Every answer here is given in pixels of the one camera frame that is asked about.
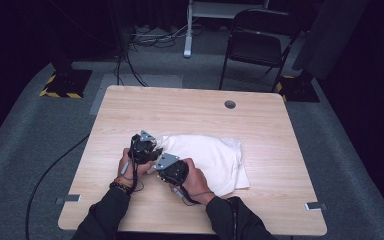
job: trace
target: white cloth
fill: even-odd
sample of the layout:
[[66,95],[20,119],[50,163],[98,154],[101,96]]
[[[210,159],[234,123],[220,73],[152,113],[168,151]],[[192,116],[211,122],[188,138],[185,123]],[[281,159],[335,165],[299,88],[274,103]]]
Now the white cloth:
[[203,135],[173,135],[157,140],[163,153],[192,158],[207,178],[208,187],[217,196],[238,188],[249,187],[245,168],[241,164],[241,142],[234,138]]

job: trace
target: hand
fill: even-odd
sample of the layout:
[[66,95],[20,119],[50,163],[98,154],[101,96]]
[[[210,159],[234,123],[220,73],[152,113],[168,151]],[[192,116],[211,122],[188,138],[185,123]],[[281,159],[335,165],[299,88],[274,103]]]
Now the hand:
[[[118,164],[118,170],[117,170],[117,181],[120,181],[122,183],[126,183],[128,185],[133,184],[133,161],[129,157],[129,148],[125,148],[123,150],[123,157],[120,159],[120,162]],[[126,171],[123,175],[121,175],[121,170],[125,166],[126,163],[129,163]],[[138,177],[141,177],[145,174],[146,171],[148,171],[153,165],[153,162],[149,161],[145,164],[139,164],[138,165]]]
[[183,160],[189,167],[189,173],[182,186],[188,191],[192,200],[207,206],[216,195],[210,190],[207,185],[207,179],[201,169],[196,168],[193,160],[187,158]]

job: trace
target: chair seat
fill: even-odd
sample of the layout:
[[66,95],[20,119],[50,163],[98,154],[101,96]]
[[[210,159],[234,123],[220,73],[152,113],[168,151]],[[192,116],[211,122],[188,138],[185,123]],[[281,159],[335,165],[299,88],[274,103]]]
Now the chair seat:
[[280,40],[263,34],[237,32],[233,36],[231,60],[276,66],[282,62]]

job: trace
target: person's left hand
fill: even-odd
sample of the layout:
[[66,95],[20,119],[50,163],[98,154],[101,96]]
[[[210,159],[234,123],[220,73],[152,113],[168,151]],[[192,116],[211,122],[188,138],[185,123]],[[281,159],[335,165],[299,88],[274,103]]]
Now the person's left hand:
[[[129,148],[125,148],[123,150],[123,157],[120,159],[120,162],[118,164],[118,170],[117,170],[117,180],[121,180],[124,183],[127,183],[129,185],[133,184],[133,161],[129,157]],[[124,165],[126,163],[129,163],[125,173],[121,175],[121,170],[123,169]],[[138,165],[138,177],[143,176],[146,171],[148,171],[153,165],[152,161],[149,161],[145,164],[139,164]]]

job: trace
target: light wood tabletop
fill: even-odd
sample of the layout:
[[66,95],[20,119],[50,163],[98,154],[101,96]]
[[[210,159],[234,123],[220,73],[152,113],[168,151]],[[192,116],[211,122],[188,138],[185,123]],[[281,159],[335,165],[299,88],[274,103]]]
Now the light wood tabletop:
[[[226,108],[227,100],[236,107]],[[157,138],[200,134],[239,139],[250,187],[224,197],[241,197],[272,234],[326,233],[322,212],[305,208],[317,198],[280,95],[124,86],[107,89],[69,191],[81,200],[64,204],[62,229],[77,229],[90,205],[104,196],[123,149],[141,130]],[[204,206],[186,206],[156,172],[140,180],[144,189],[132,194],[120,231],[214,233]]]

